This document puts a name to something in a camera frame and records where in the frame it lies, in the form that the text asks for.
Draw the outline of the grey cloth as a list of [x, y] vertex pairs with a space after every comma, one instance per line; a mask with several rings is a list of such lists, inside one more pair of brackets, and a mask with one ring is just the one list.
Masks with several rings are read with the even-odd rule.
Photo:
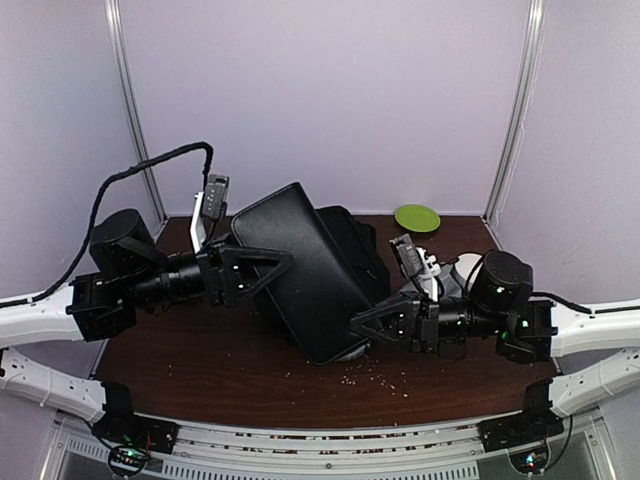
[[426, 264], [408, 277], [399, 292], [435, 302], [448, 296], [460, 296], [467, 273], [467, 268], [458, 268], [458, 262]]

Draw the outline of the black backpack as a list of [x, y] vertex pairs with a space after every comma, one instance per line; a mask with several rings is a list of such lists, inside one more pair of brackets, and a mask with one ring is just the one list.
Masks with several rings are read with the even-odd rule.
[[[316, 212], [361, 283], [371, 302], [368, 309], [388, 297], [391, 294], [390, 273], [377, 251], [376, 229], [369, 224], [357, 221], [341, 206], [324, 207]], [[259, 314], [271, 326], [284, 334], [289, 341], [296, 343], [273, 303], [268, 299], [265, 290], [256, 295], [255, 305]]]

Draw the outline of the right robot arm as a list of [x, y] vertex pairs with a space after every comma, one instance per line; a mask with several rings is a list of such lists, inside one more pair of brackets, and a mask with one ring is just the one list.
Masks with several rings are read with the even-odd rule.
[[461, 292], [447, 295], [435, 256], [402, 244], [396, 260], [412, 289], [353, 317], [352, 331], [370, 339], [435, 353], [444, 344], [495, 337], [496, 352], [532, 364], [609, 350], [611, 356], [575, 373], [528, 388], [513, 419], [519, 440], [535, 440], [551, 424], [639, 384], [639, 303], [583, 306], [533, 287], [533, 269], [505, 251], [476, 258]]

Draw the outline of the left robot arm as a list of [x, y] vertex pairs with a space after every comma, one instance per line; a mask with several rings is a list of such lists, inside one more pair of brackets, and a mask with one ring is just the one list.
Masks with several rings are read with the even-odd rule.
[[65, 374], [29, 359], [19, 347], [111, 339], [135, 326], [140, 310], [200, 298], [232, 307], [294, 264], [289, 252], [240, 246], [229, 235], [195, 253], [166, 255], [135, 209], [120, 210], [93, 227], [89, 252], [97, 272], [50, 293], [2, 301], [1, 388], [106, 427], [123, 444], [144, 433], [127, 387]]

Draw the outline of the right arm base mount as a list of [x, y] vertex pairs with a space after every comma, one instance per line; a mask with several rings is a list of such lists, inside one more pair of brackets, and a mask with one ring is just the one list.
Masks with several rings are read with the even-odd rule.
[[554, 414], [524, 412], [481, 421], [479, 436], [485, 453], [505, 450], [511, 467], [527, 477], [543, 475], [565, 452], [568, 441], [553, 457], [549, 440], [564, 433], [564, 421]]

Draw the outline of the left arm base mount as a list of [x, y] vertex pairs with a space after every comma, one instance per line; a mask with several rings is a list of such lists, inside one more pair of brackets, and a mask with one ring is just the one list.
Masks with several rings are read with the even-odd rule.
[[179, 433], [175, 422], [133, 415], [90, 425], [90, 431], [107, 448], [107, 466], [118, 477], [140, 474], [153, 453], [171, 454]]

